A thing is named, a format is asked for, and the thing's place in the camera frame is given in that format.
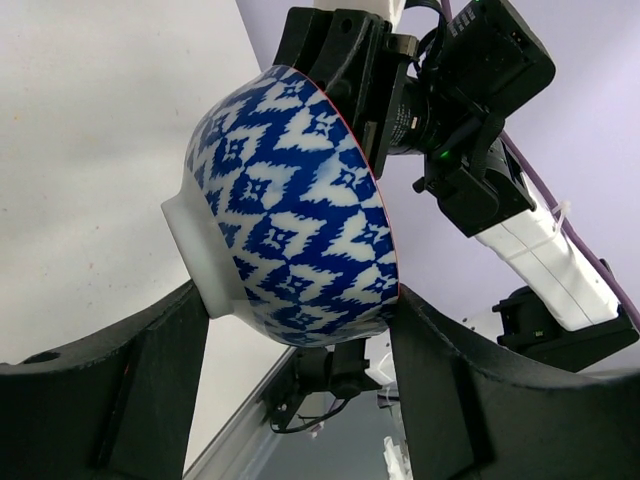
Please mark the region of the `blue white orange bowl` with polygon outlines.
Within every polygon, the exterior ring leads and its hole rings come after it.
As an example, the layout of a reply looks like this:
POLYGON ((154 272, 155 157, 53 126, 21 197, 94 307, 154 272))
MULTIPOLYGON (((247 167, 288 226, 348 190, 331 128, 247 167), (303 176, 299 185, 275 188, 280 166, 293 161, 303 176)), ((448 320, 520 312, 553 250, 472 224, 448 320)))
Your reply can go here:
POLYGON ((397 254, 376 180, 342 115, 274 66, 199 121, 162 211, 210 318, 320 347, 384 332, 397 254))

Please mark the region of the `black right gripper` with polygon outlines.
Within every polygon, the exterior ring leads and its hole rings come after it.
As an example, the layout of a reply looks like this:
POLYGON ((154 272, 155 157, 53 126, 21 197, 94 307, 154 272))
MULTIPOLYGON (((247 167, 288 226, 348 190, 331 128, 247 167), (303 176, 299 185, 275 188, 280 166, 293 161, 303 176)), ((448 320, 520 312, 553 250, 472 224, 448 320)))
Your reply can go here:
POLYGON ((426 54, 420 73, 434 68, 445 38, 445 13, 423 39, 396 34, 391 22, 365 10, 293 7, 273 63, 306 75, 351 129, 374 176, 390 154, 412 149, 411 119, 399 114, 409 65, 426 54))

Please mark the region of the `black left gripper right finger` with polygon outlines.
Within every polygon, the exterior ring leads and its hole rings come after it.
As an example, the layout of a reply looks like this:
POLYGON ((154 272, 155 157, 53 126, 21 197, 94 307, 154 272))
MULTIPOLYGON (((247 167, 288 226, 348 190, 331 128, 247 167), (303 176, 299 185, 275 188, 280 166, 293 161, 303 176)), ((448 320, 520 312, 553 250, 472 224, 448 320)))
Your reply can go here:
POLYGON ((511 352, 402 287, 391 346, 417 479, 635 479, 639 375, 511 352))

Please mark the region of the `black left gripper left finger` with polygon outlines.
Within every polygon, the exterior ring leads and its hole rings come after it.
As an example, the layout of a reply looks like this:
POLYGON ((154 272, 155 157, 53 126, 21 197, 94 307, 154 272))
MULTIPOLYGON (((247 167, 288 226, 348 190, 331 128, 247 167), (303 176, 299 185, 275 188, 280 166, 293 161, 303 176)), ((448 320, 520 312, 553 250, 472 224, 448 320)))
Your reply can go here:
POLYGON ((179 479, 209 318, 193 282, 1 366, 4 479, 179 479))

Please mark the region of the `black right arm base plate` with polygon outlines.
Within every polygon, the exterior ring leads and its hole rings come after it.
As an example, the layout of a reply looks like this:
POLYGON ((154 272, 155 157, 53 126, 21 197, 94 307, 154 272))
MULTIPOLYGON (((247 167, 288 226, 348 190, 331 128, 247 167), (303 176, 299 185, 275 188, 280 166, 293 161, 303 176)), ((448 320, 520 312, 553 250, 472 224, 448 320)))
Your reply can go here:
POLYGON ((364 392, 375 391, 388 406, 399 400, 390 334, 327 347, 295 348, 261 394, 271 432, 311 432, 340 414, 364 392), (299 413, 312 394, 329 393, 335 403, 316 416, 299 413))

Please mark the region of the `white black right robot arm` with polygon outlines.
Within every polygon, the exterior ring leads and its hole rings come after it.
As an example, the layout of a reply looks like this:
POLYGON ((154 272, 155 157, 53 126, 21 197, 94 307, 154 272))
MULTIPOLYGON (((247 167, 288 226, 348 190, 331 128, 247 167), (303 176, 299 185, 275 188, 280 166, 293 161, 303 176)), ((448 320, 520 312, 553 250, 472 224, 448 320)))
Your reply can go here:
POLYGON ((504 130, 555 76, 544 45, 508 1, 470 1, 457 13, 430 1, 438 21, 421 38, 395 31, 410 8, 294 7, 275 63, 329 96, 375 177, 391 155, 421 155, 414 190, 433 195, 453 225, 523 279, 494 308, 501 346, 578 372, 635 343, 638 310, 504 130))

